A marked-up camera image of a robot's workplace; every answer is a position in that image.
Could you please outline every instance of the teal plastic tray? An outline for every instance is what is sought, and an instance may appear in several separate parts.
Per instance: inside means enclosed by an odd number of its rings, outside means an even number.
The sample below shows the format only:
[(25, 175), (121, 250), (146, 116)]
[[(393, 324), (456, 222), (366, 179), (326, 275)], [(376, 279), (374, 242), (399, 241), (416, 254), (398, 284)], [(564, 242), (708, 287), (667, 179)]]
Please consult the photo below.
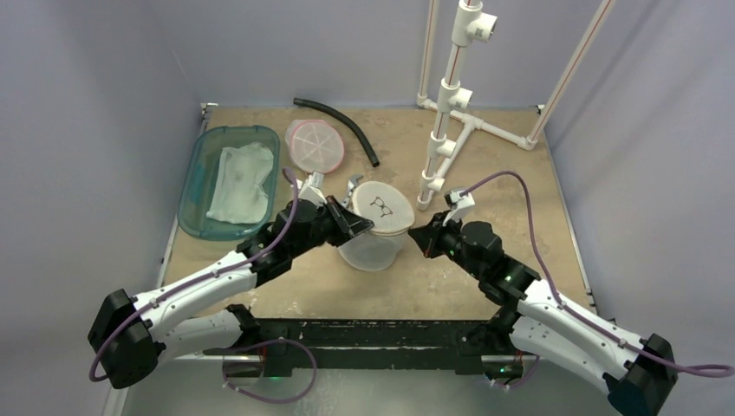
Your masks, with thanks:
[[(242, 147), (250, 143), (261, 143), (273, 152), (273, 169), (263, 183), (268, 193), (268, 208), (256, 224), (230, 224), (206, 216), (211, 197), (217, 184), (219, 156), (224, 147)], [(184, 190), (179, 203), (179, 226), (187, 234), (206, 240), (237, 240), (255, 234), (270, 218), (273, 199), (276, 196), (278, 134), (263, 126), (217, 127), (202, 134), (194, 144), (192, 160), (186, 174)]]

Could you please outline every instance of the gray wall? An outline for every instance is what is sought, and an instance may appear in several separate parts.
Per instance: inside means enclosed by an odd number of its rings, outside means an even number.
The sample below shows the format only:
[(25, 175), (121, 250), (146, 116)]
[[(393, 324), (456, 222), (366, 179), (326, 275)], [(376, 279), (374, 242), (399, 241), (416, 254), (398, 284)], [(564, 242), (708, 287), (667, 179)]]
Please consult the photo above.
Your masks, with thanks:
[[(735, 364), (735, 4), (621, 0), (547, 134), (607, 317), (686, 364)], [(682, 375), (664, 415), (732, 414)]]
[[(427, 0), (151, 0), (201, 101), (286, 106), (415, 105)], [(476, 106), (546, 102), (597, 0), (496, 0), (489, 43), (475, 42), (462, 82)], [(429, 94), (451, 46), (456, 0), (443, 0)]]
[(87, 331), (154, 284), (198, 105), (146, 3), (0, 9), (0, 414), (99, 415)]

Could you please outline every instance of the tan countertop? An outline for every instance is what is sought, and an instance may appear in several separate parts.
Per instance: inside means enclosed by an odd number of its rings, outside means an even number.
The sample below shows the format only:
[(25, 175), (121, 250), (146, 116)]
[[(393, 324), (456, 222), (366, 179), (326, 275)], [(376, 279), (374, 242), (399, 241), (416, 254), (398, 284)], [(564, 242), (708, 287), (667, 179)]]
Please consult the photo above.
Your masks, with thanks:
[[(209, 128), (258, 124), (275, 130), (283, 140), (286, 127), (295, 119), (324, 119), (345, 141), (345, 159), (326, 175), (322, 190), (338, 200), (344, 195), (347, 178), (362, 173), (363, 180), (378, 180), (403, 192), (415, 206), (419, 176), (426, 162), (426, 143), (433, 127), (434, 112), (419, 109), (348, 109), (365, 132), (381, 160), (373, 168), (352, 132), (336, 120), (305, 108), (216, 108)], [(510, 132), (525, 135), (536, 120), (532, 111), (473, 112), (478, 117)], [(456, 138), (461, 123), (453, 120), (447, 134)], [(281, 166), (291, 166), (285, 146)], [(444, 189), (468, 186), (490, 173), (510, 169), (528, 183), (533, 202), (537, 241), (557, 286), (582, 305), (587, 297), (582, 273), (564, 214), (555, 173), (545, 138), (528, 152), (484, 132), (473, 132), (447, 173)], [(274, 213), (290, 199), (288, 185), (279, 179)], [(513, 178), (500, 178), (472, 193), (476, 207), (466, 220), (492, 223), (511, 256), (540, 270), (529, 242), (528, 222), (521, 187)], [(425, 224), (446, 205), (438, 195), (424, 212), (417, 211), (416, 224)], [(172, 283), (217, 261), (239, 241), (209, 242), (176, 231), (165, 283)], [(351, 319), (489, 319), (498, 307), (485, 299), (477, 281), (441, 257), (425, 259), (413, 241), (399, 253), (395, 263), (382, 272), (352, 269), (333, 247), (324, 246), (298, 257), (293, 268), (276, 280), (250, 292), (222, 301), (201, 315), (214, 313), (231, 303), (252, 307), (256, 317), (351, 318)]]

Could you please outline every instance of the white towel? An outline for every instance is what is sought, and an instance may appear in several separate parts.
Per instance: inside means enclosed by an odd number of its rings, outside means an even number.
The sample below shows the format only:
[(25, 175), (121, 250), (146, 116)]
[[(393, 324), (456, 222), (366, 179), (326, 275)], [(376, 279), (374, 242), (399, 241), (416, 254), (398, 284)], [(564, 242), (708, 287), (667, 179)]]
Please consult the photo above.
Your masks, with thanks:
[(254, 224), (263, 219), (268, 210), (263, 182), (272, 168), (273, 152), (260, 143), (223, 148), (206, 216), (233, 224)]

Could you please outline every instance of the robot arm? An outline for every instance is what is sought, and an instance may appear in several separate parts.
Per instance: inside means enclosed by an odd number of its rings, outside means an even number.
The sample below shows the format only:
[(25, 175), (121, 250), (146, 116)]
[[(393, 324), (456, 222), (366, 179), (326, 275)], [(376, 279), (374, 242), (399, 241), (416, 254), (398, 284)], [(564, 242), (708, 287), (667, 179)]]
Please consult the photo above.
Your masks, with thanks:
[[(478, 280), (488, 299), (501, 306), (483, 328), (466, 337), (467, 342), (500, 346), (509, 342), (580, 375), (606, 393), (613, 407), (625, 415), (658, 413), (677, 374), (626, 344), (673, 362), (671, 345), (658, 335), (643, 339), (555, 293), (549, 281), (504, 253), (502, 240), (489, 223), (463, 224), (474, 201), (462, 191), (447, 193), (450, 211), (435, 214), (429, 224), (408, 233), (425, 257), (449, 257)], [(611, 341), (600, 328), (619, 341)]]
[[(88, 340), (114, 388), (137, 383), (162, 361), (202, 349), (226, 348), (251, 335), (247, 321), (252, 318), (241, 305), (203, 318), (192, 316), (275, 279), (290, 270), (294, 258), (319, 245), (340, 246), (373, 226), (334, 197), (324, 198), (318, 189), (320, 179), (312, 176), (300, 186), (293, 215), (291, 202), (275, 221), (207, 268), (137, 296), (120, 289), (105, 298)], [(262, 253), (271, 245), (270, 251)], [(94, 373), (90, 378), (102, 379)]]

